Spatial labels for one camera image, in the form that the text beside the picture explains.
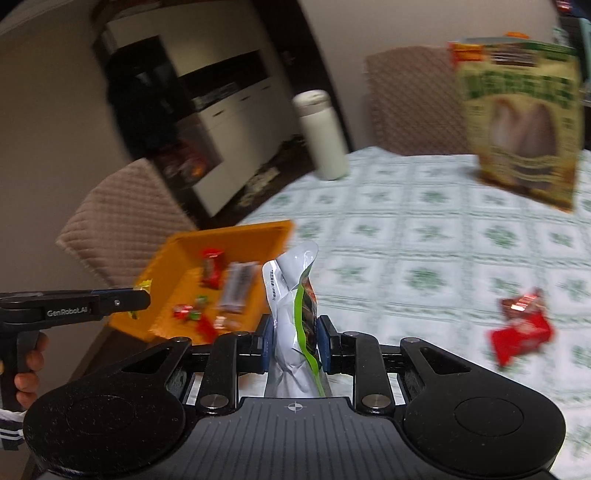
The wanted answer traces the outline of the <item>person's left hand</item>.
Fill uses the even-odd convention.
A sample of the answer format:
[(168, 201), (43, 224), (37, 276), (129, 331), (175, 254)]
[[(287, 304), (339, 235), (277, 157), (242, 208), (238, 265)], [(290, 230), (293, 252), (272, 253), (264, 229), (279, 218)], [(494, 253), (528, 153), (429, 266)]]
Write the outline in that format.
[(19, 354), (18, 361), (23, 361), (23, 371), (10, 369), (5, 361), (6, 354), (1, 353), (2, 409), (24, 412), (37, 400), (40, 386), (38, 373), (45, 365), (44, 352), (48, 342), (47, 336), (40, 333), (35, 346), (26, 353)]

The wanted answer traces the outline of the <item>striped sleeve forearm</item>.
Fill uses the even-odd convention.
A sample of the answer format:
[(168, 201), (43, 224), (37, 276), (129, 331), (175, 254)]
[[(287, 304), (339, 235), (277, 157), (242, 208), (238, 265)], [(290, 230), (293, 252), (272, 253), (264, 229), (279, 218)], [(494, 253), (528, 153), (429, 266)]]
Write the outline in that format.
[(24, 442), (23, 421), (26, 412), (0, 410), (0, 449), (17, 450)]

